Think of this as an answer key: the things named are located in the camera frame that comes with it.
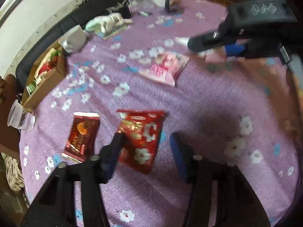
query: cardboard box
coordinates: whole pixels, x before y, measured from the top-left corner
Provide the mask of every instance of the cardboard box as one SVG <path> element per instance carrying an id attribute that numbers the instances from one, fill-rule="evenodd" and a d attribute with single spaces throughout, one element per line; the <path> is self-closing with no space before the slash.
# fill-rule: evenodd
<path id="1" fill-rule="evenodd" d="M 59 56 L 57 66 L 53 69 L 51 69 L 49 72 L 49 75 L 47 78 L 41 82 L 37 88 L 34 90 L 34 92 L 29 95 L 27 92 L 27 89 L 25 87 L 24 92 L 23 92 L 23 97 L 22 97 L 22 106 L 24 106 L 27 109 L 34 110 L 39 103 L 43 100 L 44 97 L 50 91 L 56 87 L 58 83 L 60 83 L 61 80 L 65 78 L 66 75 L 66 61 L 65 61 L 65 56 L 64 56 L 64 49 L 62 49 L 61 45 L 58 43 L 58 40 L 55 41 L 51 46 L 49 46 L 40 56 L 39 58 L 34 62 L 33 67 L 31 68 L 31 72 L 29 73 L 26 86 L 28 86 L 35 78 L 34 74 L 43 60 L 44 56 L 48 53 L 48 51 L 51 49 L 61 49 L 61 55 Z"/>

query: table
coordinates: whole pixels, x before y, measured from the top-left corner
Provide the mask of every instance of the table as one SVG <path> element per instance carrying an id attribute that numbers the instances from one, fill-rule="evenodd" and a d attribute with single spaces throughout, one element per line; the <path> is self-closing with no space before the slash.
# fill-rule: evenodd
<path id="1" fill-rule="evenodd" d="M 134 24 L 104 42 L 93 36 L 81 52 L 67 57 L 67 77 L 40 103 L 31 132 L 20 140 L 25 188 L 32 201 L 60 161 L 73 112 L 98 112 L 101 118 L 95 151 L 110 143 L 119 123 L 117 109 L 165 110 L 163 132 L 152 172 L 143 175 L 118 164 L 101 185 L 112 226 L 182 226 L 191 185 L 181 181 L 168 136 L 181 131 L 196 153 L 236 164 L 274 225 L 293 200 L 301 168 L 296 97 L 278 59 L 208 64 L 176 44 L 215 29 L 226 9 L 204 0 L 181 0 L 185 13 L 134 15 Z M 142 78 L 157 51 L 190 56 L 176 87 Z M 76 216 L 83 226 L 80 186 L 75 189 Z"/>

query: metal bolt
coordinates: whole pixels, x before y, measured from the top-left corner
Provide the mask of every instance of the metal bolt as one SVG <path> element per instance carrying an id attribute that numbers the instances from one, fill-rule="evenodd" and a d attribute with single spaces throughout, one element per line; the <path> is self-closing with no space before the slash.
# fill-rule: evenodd
<path id="1" fill-rule="evenodd" d="M 67 166 L 67 163 L 66 162 L 61 162 L 59 165 L 58 165 L 58 168 L 64 168 Z"/>
<path id="2" fill-rule="evenodd" d="M 90 157 L 91 161 L 96 161 L 96 160 L 99 160 L 99 159 L 100 159 L 100 156 L 98 154 L 95 154 L 92 157 Z"/>
<path id="3" fill-rule="evenodd" d="M 194 160 L 203 160 L 203 157 L 200 154 L 193 155 Z"/>

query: brown snack wrapper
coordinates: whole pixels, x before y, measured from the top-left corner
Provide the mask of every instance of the brown snack wrapper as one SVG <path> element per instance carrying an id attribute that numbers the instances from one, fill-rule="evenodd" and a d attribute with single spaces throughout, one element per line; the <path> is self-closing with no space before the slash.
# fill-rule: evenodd
<path id="1" fill-rule="evenodd" d="M 74 113 L 74 123 L 62 156 L 84 162 L 94 155 L 94 141 L 100 125 L 97 113 Z"/>

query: box of snacks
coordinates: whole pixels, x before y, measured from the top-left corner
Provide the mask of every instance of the box of snacks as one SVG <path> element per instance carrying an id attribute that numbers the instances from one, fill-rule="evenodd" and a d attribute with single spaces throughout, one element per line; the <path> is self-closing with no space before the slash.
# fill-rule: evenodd
<path id="1" fill-rule="evenodd" d="M 66 75 L 64 50 L 58 41 L 34 62 L 23 92 L 22 106 L 34 110 Z"/>

